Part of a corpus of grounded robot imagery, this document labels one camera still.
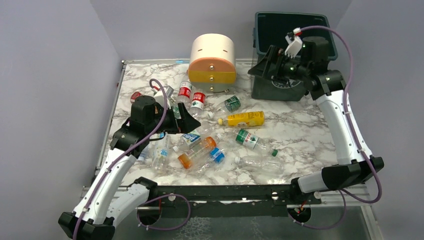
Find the orange capped clear bottle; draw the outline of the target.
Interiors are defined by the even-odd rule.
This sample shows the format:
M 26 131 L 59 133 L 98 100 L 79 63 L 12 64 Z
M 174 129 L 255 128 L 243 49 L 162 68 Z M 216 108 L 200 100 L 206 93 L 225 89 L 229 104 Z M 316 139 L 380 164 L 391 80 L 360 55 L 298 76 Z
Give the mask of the orange capped clear bottle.
M 177 159 L 183 168 L 187 170 L 199 164 L 216 146 L 217 141 L 213 137 L 208 136 L 191 149 L 182 153 Z

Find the clear bottle green white label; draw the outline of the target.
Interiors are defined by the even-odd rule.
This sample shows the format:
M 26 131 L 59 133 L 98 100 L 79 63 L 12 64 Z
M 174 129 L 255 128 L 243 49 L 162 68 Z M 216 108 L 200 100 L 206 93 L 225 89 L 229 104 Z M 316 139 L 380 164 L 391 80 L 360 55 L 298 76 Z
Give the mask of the clear bottle green white label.
M 278 154 L 278 150 L 270 143 L 265 142 L 261 137 L 243 128 L 234 129 L 230 134 L 231 138 L 234 139 L 237 144 L 252 150 L 256 154 L 272 157 Z

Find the clear unlabelled bottle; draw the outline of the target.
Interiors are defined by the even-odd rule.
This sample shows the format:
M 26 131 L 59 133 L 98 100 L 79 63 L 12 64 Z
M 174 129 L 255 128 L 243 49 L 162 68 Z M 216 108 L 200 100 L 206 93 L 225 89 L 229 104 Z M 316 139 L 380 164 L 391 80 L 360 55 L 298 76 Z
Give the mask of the clear unlabelled bottle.
M 281 175 L 284 172 L 284 164 L 275 157 L 237 156 L 233 162 L 242 169 L 257 173 Z

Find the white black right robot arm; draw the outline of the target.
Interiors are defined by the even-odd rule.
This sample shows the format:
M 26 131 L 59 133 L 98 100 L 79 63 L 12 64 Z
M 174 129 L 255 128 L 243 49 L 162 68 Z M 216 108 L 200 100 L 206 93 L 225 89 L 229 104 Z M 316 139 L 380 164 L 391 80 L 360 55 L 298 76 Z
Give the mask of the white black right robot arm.
M 327 121 L 336 149 L 337 164 L 292 180 L 302 193 L 341 190 L 365 183 L 384 167 L 373 156 L 356 124 L 338 70 L 329 70 L 329 42 L 319 36 L 296 37 L 286 50 L 271 45 L 248 74 L 263 80 L 301 81 Z

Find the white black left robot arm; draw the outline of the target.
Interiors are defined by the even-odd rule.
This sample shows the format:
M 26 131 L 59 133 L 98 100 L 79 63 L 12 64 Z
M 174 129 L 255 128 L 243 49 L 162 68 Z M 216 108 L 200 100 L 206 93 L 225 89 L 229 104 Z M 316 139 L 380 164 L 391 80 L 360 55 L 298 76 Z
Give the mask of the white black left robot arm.
M 180 117 L 151 96 L 140 96 L 131 106 L 130 117 L 117 130 L 98 176 L 71 212 L 63 212 L 58 224 L 73 240 L 111 240 L 116 227 L 136 207 L 156 201 L 158 184 L 138 178 L 120 198 L 113 201 L 124 176 L 155 134 L 188 134 L 201 126 L 183 103 Z

